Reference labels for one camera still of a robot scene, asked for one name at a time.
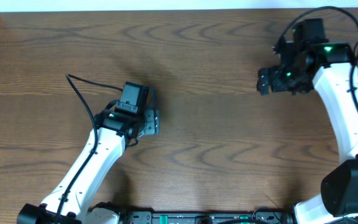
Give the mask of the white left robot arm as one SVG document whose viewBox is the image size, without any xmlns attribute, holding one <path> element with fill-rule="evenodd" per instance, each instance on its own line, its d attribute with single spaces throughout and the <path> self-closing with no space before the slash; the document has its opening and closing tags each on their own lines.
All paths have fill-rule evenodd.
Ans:
<svg viewBox="0 0 358 224">
<path fill-rule="evenodd" d="M 131 141 L 159 132 L 159 111 L 148 103 L 155 90 L 127 82 L 121 98 L 110 101 L 93 117 L 93 128 L 81 154 L 66 176 L 40 205 L 25 204 L 18 223 L 119 223 L 111 208 L 91 208 L 106 174 Z"/>
</svg>

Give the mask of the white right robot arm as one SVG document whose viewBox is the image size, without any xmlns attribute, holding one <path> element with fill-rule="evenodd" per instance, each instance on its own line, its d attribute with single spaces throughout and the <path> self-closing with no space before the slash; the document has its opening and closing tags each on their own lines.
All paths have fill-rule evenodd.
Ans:
<svg viewBox="0 0 358 224">
<path fill-rule="evenodd" d="M 262 95 L 316 91 L 333 127 L 339 166 L 321 182 L 320 193 L 296 204 L 284 223 L 344 223 L 358 220 L 358 68 L 349 44 L 330 42 L 321 19 L 294 25 L 293 40 L 274 48 L 280 64 L 258 72 Z"/>
</svg>

